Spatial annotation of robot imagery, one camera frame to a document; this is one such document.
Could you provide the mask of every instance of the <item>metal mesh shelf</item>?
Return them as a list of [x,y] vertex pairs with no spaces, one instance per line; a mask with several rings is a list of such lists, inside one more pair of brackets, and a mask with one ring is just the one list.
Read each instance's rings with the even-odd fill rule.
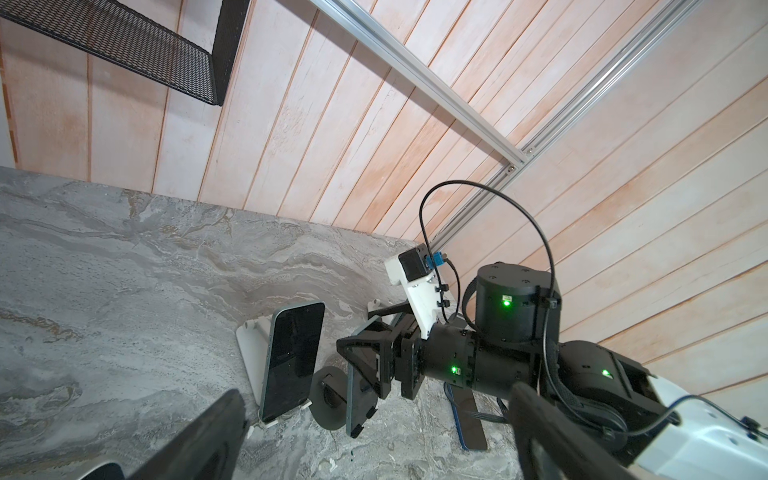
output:
[[115,0],[0,0],[0,16],[222,105],[248,3],[223,0],[213,54]]

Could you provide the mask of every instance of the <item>wooden plank wall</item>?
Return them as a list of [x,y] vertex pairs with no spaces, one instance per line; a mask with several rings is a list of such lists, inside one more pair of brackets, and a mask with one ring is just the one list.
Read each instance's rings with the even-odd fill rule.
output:
[[[515,144],[668,0],[359,0]],[[125,0],[204,48],[220,0]],[[415,239],[501,158],[308,0],[252,0],[222,108],[0,22],[15,166]],[[429,232],[468,198],[439,191]]]
[[[561,341],[637,359],[768,422],[768,3],[706,0],[506,193],[548,235]],[[462,285],[548,270],[494,200],[445,248]]]

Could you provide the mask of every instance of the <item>black disc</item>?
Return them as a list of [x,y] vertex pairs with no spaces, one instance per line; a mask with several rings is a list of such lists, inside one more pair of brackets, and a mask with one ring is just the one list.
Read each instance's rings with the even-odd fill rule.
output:
[[346,373],[335,366],[325,366],[315,372],[312,376],[312,388],[310,389],[310,411],[317,425],[325,430],[338,430],[346,423],[346,402],[334,396],[327,387],[320,383],[326,377],[333,377],[340,382],[334,382],[343,385],[346,388]]

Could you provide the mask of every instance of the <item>metal beam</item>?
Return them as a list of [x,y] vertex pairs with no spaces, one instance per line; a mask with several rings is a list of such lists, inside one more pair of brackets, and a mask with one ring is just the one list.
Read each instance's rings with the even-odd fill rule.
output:
[[462,100],[443,80],[432,73],[397,38],[393,37],[368,12],[353,0],[311,0],[317,8],[377,54],[418,89],[453,115],[465,127],[500,153],[519,170],[528,161],[525,155],[488,123],[474,108]]
[[[618,54],[569,101],[524,147],[528,162],[522,168],[505,168],[488,181],[496,190],[507,188],[520,173],[540,157],[568,128],[595,104],[605,93],[624,77],[659,41],[694,9],[700,0],[672,0],[659,12]],[[432,241],[432,249],[440,250],[480,210],[485,208],[494,195],[484,190],[476,193],[469,202],[446,224]]]

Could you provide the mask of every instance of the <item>marble surface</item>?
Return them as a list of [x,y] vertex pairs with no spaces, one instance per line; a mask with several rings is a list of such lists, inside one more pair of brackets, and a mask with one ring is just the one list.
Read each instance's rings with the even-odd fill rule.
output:
[[[253,419],[234,333],[279,306],[324,301],[317,368],[340,365],[366,303],[404,297],[382,262],[409,244],[0,168],[0,245],[0,478],[59,478],[134,471],[230,388]],[[485,431],[463,452],[442,386],[395,384],[358,439],[309,410],[257,427],[235,477],[520,477],[511,429]]]

